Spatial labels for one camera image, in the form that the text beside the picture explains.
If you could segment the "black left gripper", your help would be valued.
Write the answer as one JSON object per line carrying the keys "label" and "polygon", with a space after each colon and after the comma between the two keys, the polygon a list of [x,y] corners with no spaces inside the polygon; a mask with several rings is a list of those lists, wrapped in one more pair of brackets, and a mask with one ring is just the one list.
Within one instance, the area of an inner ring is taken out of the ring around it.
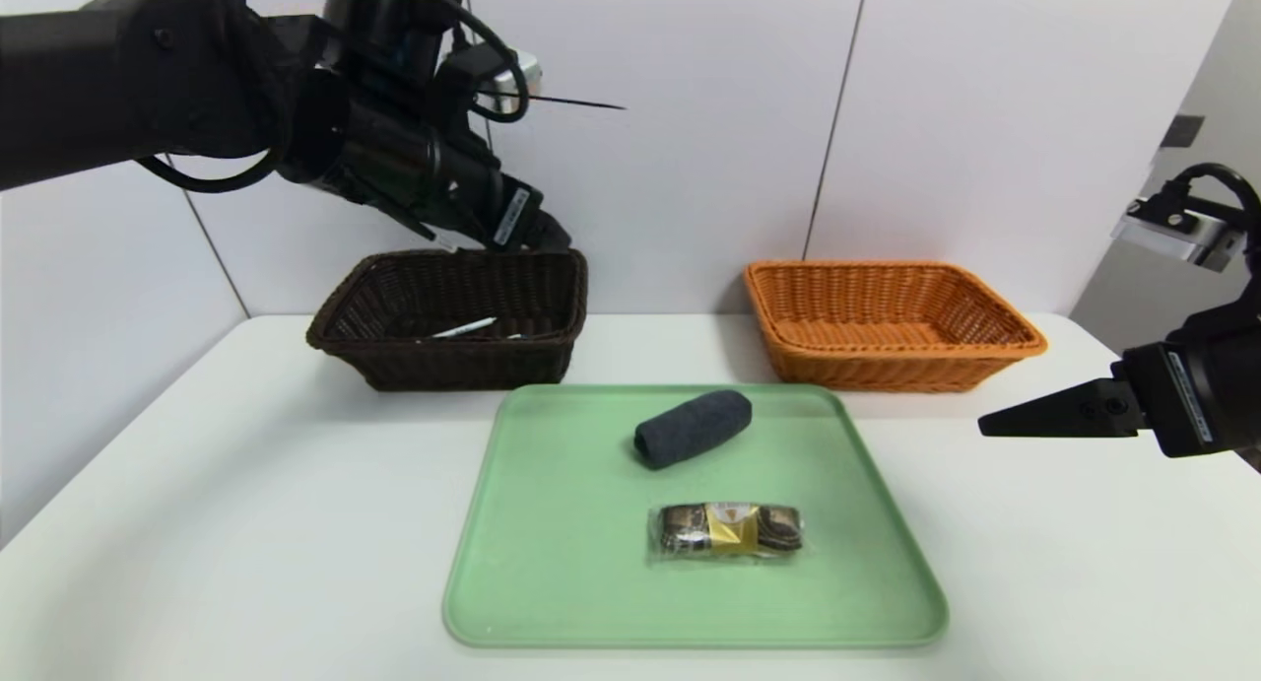
{"label": "black left gripper", "polygon": [[567,251],[571,236],[538,208],[542,193],[509,177],[491,145],[469,130],[438,137],[430,224],[491,251]]}

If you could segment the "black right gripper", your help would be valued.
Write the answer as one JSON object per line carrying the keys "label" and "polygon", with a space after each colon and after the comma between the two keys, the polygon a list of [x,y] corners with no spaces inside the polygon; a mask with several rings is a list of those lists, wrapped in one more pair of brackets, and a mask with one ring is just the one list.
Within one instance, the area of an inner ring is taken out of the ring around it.
{"label": "black right gripper", "polygon": [[1260,443],[1258,306],[1188,317],[1158,343],[1084,381],[979,419],[984,436],[1108,439],[1150,429],[1169,459],[1255,450]]}

